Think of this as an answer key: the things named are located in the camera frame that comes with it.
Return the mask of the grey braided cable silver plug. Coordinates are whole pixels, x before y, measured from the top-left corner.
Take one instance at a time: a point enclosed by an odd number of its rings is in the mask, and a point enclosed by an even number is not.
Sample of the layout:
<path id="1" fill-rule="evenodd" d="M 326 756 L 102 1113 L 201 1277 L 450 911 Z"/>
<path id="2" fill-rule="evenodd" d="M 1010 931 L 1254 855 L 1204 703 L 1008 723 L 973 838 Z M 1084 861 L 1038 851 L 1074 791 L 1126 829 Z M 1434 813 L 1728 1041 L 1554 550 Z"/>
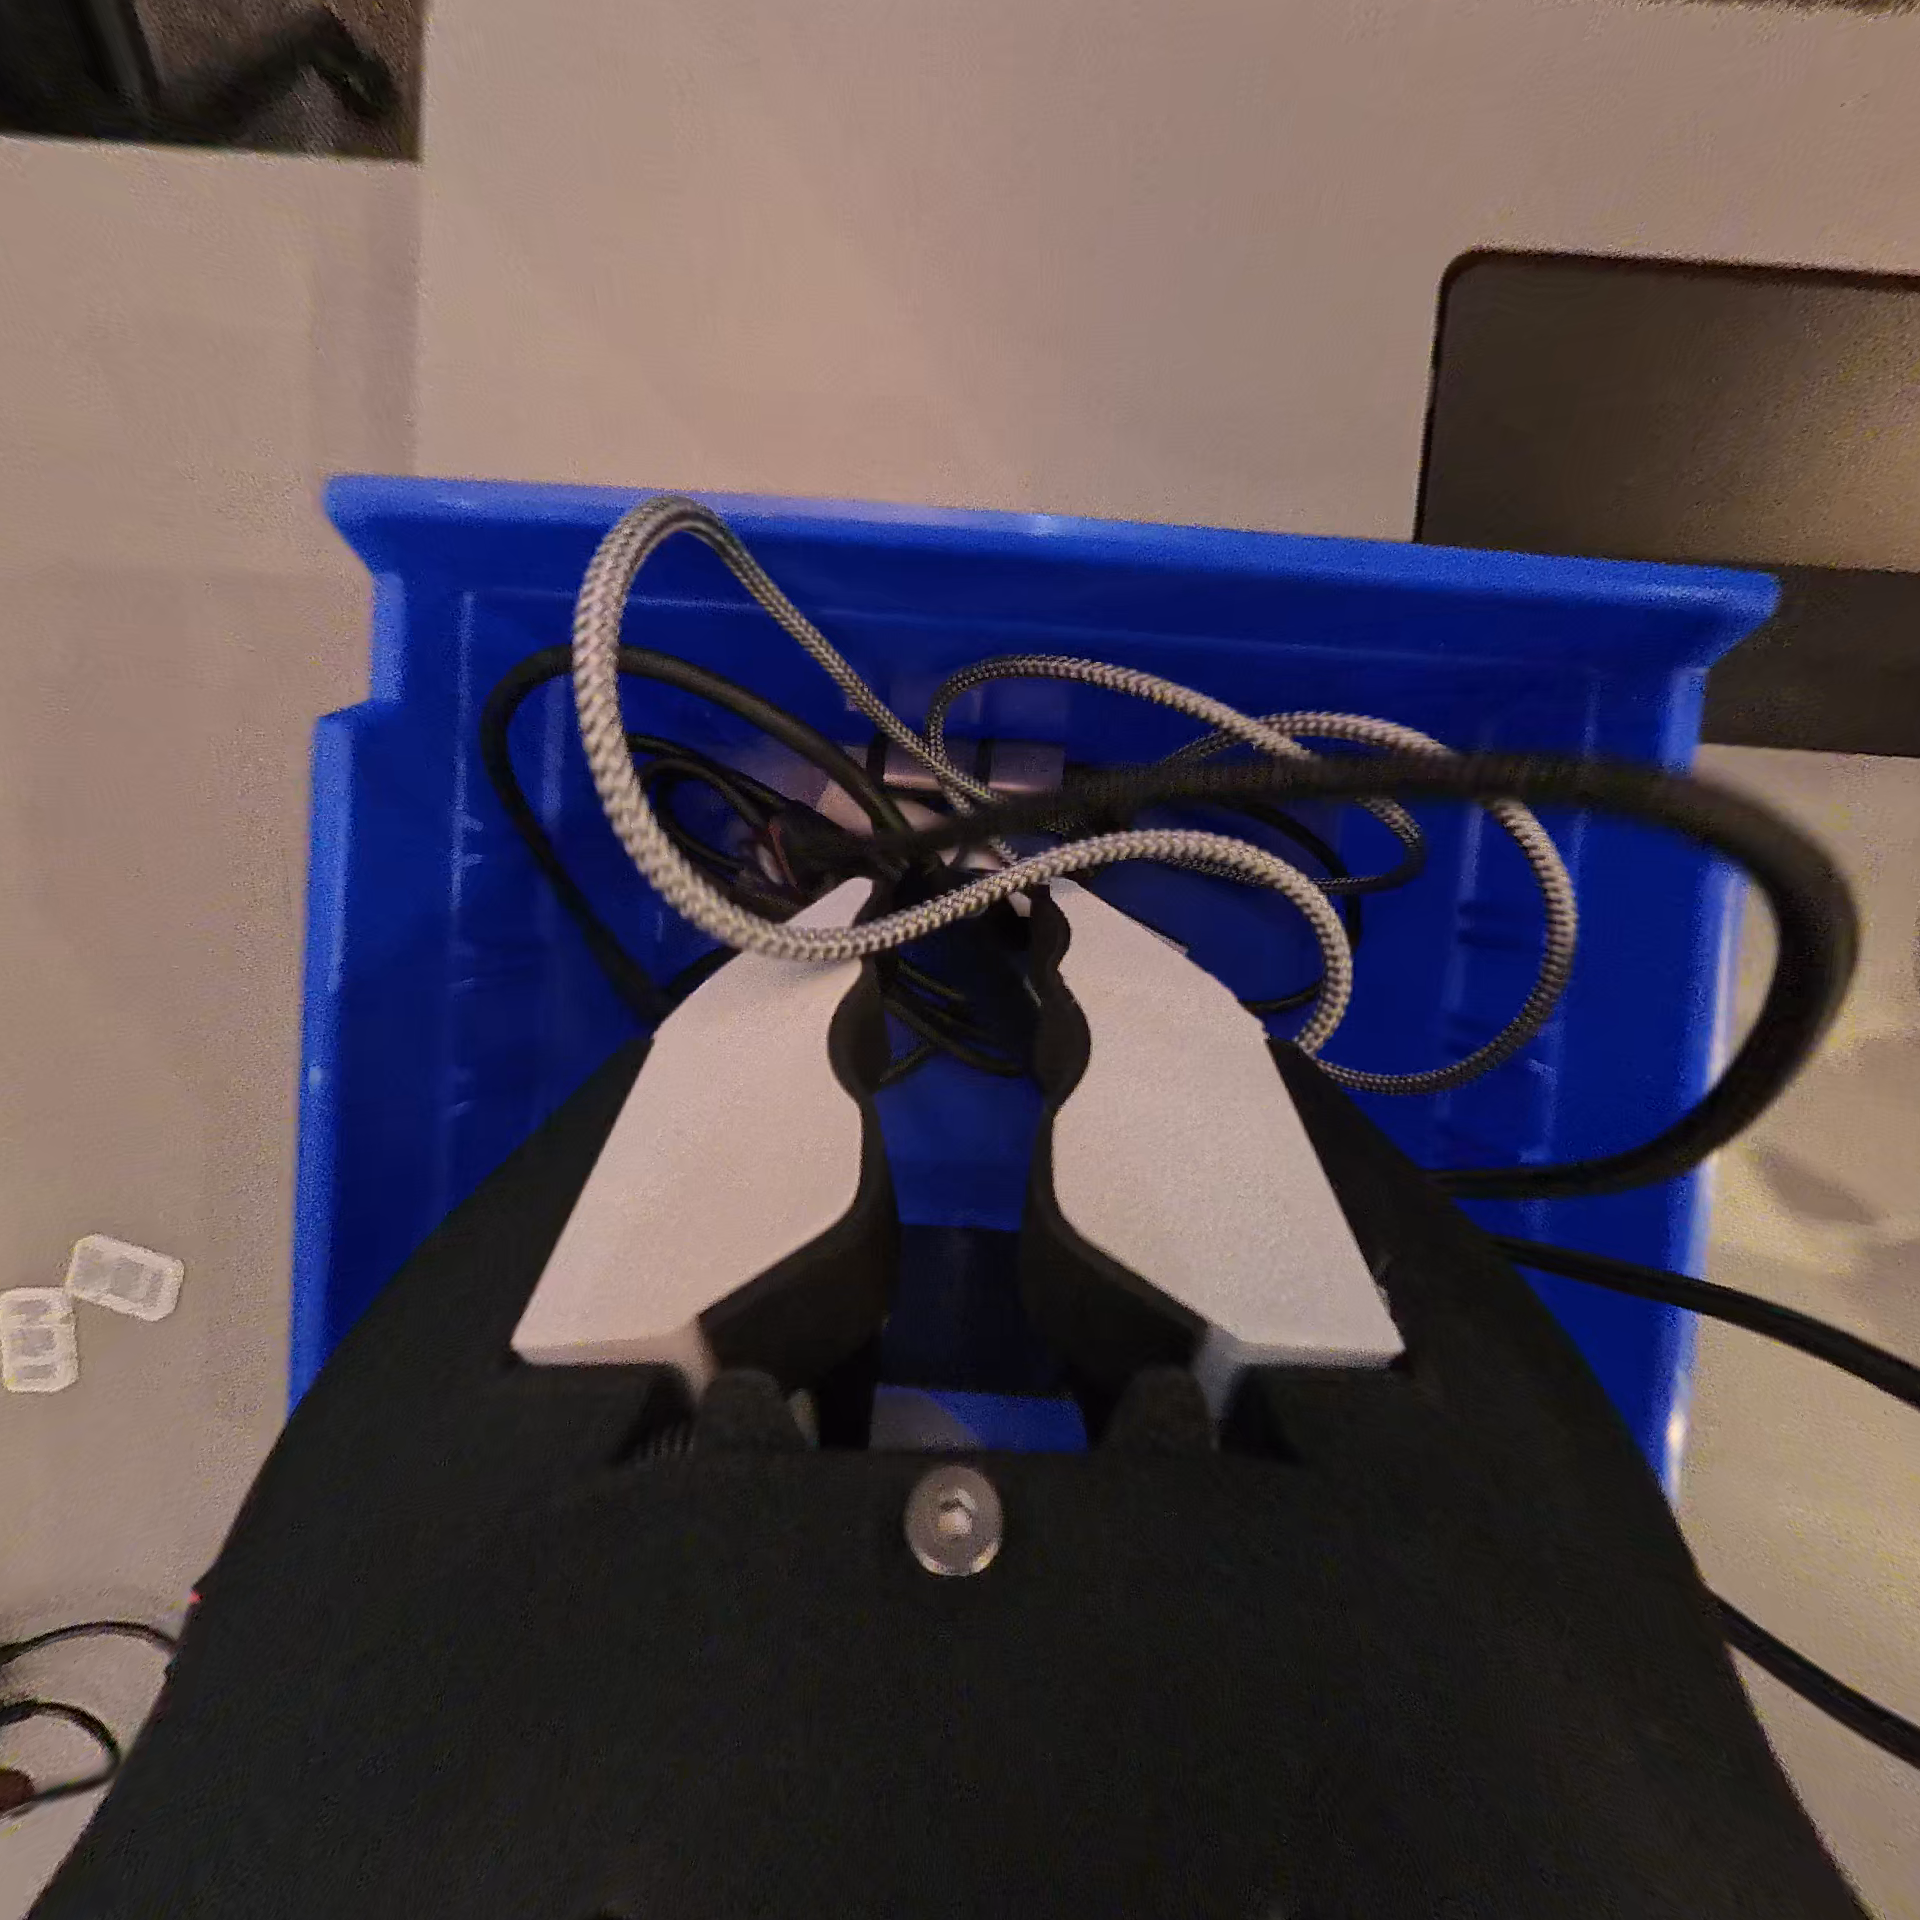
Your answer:
<path id="1" fill-rule="evenodd" d="M 957 892 L 930 902 L 899 907 L 872 923 L 810 931 L 795 920 L 776 920 L 729 901 L 676 851 L 646 800 L 624 742 L 620 680 L 621 620 L 643 564 L 670 539 L 696 536 L 712 548 L 754 606 L 790 638 L 894 745 L 904 748 L 948 800 L 960 807 L 960 823 L 986 824 L 989 789 L 964 774 L 944 751 L 944 718 L 963 692 L 1008 678 L 1050 678 L 1120 692 L 1157 703 L 1197 723 L 1211 733 L 1180 749 L 1171 772 L 1197 772 L 1203 756 L 1229 745 L 1254 749 L 1288 771 L 1326 772 L 1301 745 L 1298 733 L 1366 748 L 1413 749 L 1418 765 L 1452 761 L 1452 749 L 1413 728 L 1354 712 L 1283 712 L 1254 718 L 1229 708 L 1188 685 L 1149 676 L 1133 667 L 1076 656 L 1006 656 L 973 663 L 936 688 L 926 726 L 909 726 L 866 684 L 828 636 L 786 597 L 734 529 L 705 503 L 689 496 L 650 496 L 620 516 L 594 548 L 573 600 L 569 636 L 569 684 L 594 793 L 635 870 L 689 923 L 737 952 L 754 952 L 786 965 L 866 963 L 899 952 L 909 943 L 1008 901 L 1045 879 L 1099 870 L 1120 861 L 1161 861 L 1249 879 L 1288 897 L 1309 923 L 1324 960 L 1324 982 L 1313 996 L 1313 1014 L 1301 1033 L 1306 1052 L 1317 1053 L 1340 1029 L 1354 998 L 1354 941 L 1338 923 L 1328 893 L 1275 855 L 1241 838 L 1196 829 L 1122 829 L 1084 836 L 1038 855 L 998 848 L 1004 863 L 964 879 Z"/>

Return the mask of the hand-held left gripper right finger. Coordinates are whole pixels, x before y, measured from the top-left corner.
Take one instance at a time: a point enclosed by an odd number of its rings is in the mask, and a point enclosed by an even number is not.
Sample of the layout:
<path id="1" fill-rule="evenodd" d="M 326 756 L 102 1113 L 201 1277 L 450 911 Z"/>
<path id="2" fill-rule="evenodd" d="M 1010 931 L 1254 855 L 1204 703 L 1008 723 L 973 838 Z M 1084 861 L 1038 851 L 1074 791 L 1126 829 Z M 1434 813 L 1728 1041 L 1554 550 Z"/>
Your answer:
<path id="1" fill-rule="evenodd" d="M 1386 1369 L 1386 1294 L 1264 1027 L 1094 893 L 1030 911 L 1045 1110 L 1029 1174 L 1029 1311 L 1098 1387 L 1180 1366 Z"/>

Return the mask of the grey usb hub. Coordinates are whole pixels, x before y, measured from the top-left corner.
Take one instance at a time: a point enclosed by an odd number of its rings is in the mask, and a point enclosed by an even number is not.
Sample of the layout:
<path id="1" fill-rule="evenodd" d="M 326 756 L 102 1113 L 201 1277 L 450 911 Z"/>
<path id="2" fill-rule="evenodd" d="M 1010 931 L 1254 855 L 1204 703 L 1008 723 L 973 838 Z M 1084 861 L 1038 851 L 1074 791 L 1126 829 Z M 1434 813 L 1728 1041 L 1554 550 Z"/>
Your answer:
<path id="1" fill-rule="evenodd" d="M 946 741 L 946 756 L 954 767 L 993 798 L 1022 798 L 1052 791 L 1065 782 L 1068 755 L 1058 742 L 1024 741 L 1008 735 L 960 735 Z M 864 749 L 869 774 L 888 791 L 926 807 L 946 807 L 950 800 L 926 763 L 884 733 L 873 733 Z"/>

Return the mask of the small clear plastic piece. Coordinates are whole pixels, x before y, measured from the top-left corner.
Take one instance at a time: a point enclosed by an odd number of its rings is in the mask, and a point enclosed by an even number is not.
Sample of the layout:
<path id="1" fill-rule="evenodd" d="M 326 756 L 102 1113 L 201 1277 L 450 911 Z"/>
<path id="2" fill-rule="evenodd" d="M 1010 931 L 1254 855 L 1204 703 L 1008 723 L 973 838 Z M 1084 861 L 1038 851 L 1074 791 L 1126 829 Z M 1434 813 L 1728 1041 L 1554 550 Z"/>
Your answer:
<path id="1" fill-rule="evenodd" d="M 142 1323 L 172 1317 L 184 1281 L 184 1260 L 108 1233 L 81 1236 L 65 1267 L 65 1292 L 76 1303 Z"/>
<path id="2" fill-rule="evenodd" d="M 81 1380 L 73 1297 L 65 1286 L 2 1292 L 2 1385 L 10 1393 L 58 1393 Z"/>

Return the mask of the blue plastic bin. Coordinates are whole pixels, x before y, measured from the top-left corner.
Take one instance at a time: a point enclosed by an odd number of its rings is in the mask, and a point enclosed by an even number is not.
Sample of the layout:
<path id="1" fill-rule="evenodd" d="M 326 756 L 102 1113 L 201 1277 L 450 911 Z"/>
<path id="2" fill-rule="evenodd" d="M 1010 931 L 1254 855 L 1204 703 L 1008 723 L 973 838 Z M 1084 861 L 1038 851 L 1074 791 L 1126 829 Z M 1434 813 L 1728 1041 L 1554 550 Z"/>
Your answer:
<path id="1" fill-rule="evenodd" d="M 336 478 L 326 511 L 376 583 L 371 699 L 320 720 L 294 1176 L 293 1399 L 497 1164 L 640 1033 L 493 800 L 478 715 L 509 665 L 569 638 L 627 489 Z M 1686 767 L 1707 676 L 1781 589 L 1758 572 L 1531 557 L 1426 543 L 1196 529 L 1048 515 L 712 496 L 714 509 L 904 718 L 957 667 L 1082 656 L 1243 712 L 1370 712 L 1457 751 L 1568 751 Z M 637 577 L 627 638 L 771 697 L 862 749 L 842 689 L 697 539 Z M 637 960 L 708 947 L 640 881 L 573 733 L 532 748 L 556 835 Z M 998 684 L 960 735 L 1149 761 L 1200 726 L 1061 684 Z M 1542 910 L 1478 812 L 1414 809 L 1425 873 L 1366 902 L 1355 996 L 1328 1055 L 1364 1072 L 1465 1057 L 1514 1016 Z M 1662 1131 L 1721 1063 L 1738 875 L 1672 836 L 1542 809 L 1580 941 L 1552 1027 L 1440 1097 L 1362 1108 L 1429 1167 L 1582 1161 Z M 1241 993 L 1301 989 L 1313 934 L 1274 896 L 1154 868 L 1101 886 Z M 940 1060 L 881 1100 L 904 1222 L 1020 1224 L 1040 1095 Z M 1494 1232 L 1669 1269 L 1707 1236 L 1707 1174 L 1592 1203 L 1477 1207 Z M 1689 1435 L 1692 1323 L 1547 1277 L 1666 1491 Z"/>

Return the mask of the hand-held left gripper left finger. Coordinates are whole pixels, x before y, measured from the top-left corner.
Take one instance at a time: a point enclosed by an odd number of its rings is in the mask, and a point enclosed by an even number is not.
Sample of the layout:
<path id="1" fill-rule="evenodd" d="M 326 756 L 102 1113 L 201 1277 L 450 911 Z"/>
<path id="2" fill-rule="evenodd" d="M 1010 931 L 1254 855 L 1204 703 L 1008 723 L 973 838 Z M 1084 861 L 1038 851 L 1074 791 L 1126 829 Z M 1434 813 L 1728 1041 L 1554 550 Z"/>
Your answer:
<path id="1" fill-rule="evenodd" d="M 517 1323 L 517 1358 L 819 1387 L 881 1334 L 897 1183 L 872 960 L 745 950 L 661 1021 Z"/>

